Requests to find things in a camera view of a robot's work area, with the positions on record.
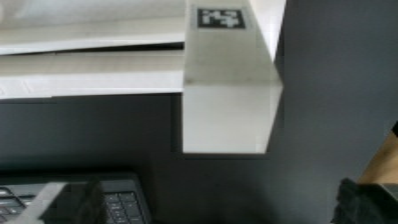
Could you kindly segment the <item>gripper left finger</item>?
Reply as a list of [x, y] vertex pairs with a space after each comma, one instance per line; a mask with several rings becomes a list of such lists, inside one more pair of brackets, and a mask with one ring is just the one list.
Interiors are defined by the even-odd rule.
[[72, 224], [70, 184], [50, 182], [17, 219], [8, 224]]

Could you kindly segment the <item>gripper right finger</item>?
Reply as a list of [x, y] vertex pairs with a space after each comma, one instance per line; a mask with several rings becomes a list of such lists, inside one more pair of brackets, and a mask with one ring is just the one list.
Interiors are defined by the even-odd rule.
[[398, 200], [398, 184], [386, 183], [381, 185], [384, 197], [390, 200]]

